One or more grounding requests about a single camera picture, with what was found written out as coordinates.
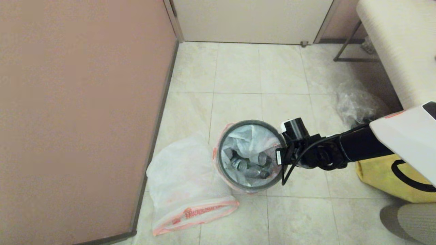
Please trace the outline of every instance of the white door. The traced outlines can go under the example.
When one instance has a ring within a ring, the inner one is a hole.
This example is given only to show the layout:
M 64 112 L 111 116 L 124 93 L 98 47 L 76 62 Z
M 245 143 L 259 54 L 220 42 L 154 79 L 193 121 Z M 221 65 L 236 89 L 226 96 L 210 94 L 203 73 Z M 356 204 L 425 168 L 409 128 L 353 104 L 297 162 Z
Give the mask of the white door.
M 312 44 L 333 0 L 173 0 L 186 41 Z

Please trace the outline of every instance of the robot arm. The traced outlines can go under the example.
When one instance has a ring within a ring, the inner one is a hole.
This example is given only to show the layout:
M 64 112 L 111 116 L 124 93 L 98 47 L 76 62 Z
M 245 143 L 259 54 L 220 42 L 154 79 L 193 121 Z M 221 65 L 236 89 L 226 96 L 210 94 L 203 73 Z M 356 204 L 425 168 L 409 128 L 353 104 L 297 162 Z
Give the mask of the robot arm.
M 301 118 L 282 124 L 287 148 L 277 149 L 277 163 L 282 165 L 282 185 L 294 167 L 334 170 L 349 162 L 396 153 L 436 185 L 436 102 L 391 114 L 347 132 L 321 137 L 310 136 Z M 432 185 L 418 183 L 402 174 L 396 161 L 394 174 L 412 187 L 436 192 Z M 285 174 L 285 165 L 291 165 Z

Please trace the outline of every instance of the black cable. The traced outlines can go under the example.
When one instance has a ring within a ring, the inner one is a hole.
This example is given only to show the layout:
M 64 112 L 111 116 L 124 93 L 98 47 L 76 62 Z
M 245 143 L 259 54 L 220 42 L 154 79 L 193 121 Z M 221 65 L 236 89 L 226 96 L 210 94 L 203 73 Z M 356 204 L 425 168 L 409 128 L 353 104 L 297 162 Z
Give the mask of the black cable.
M 359 129 L 365 127 L 365 126 L 368 126 L 368 124 L 361 125 L 361 126 L 359 126 L 359 127 L 356 127 L 356 128 L 350 129 L 350 130 L 348 130 L 348 131 L 346 131 L 346 132 L 344 132 L 344 133 L 341 133 L 341 134 L 335 134 L 335 135 L 332 135 L 332 136 L 330 136 L 330 137 L 327 137 L 327 138 L 324 138 L 324 139 L 320 139 L 320 140 L 318 140 L 318 141 L 316 141 L 316 142 L 310 144 L 308 147 L 306 147 L 306 148 L 302 151 L 302 153 L 301 153 L 301 154 L 297 157 L 297 159 L 295 159 L 295 161 L 292 163 L 292 166 L 291 166 L 291 168 L 289 169 L 288 173 L 286 174 L 286 177 L 285 177 L 285 167 L 284 167 L 284 165 L 282 165 L 282 185 L 285 185 L 285 184 L 286 184 L 286 182 L 287 182 L 288 179 L 289 179 L 289 176 L 291 175 L 292 170 L 294 170 L 295 166 L 296 166 L 297 163 L 301 160 L 301 158 L 304 156 L 304 154 L 306 154 L 306 152 L 307 152 L 308 150 L 310 150 L 312 147 L 314 147 L 315 145 L 317 145 L 317 144 L 319 144 L 319 143 L 322 143 L 322 142 L 324 142 L 324 141 L 328 141 L 328 140 L 334 139 L 334 138 L 336 138 L 336 137 L 338 137 L 338 136 L 340 136 L 340 135 L 344 135 L 344 134 L 346 134 L 346 133 L 351 133 L 351 132 L 357 131 L 357 130 L 359 130 Z

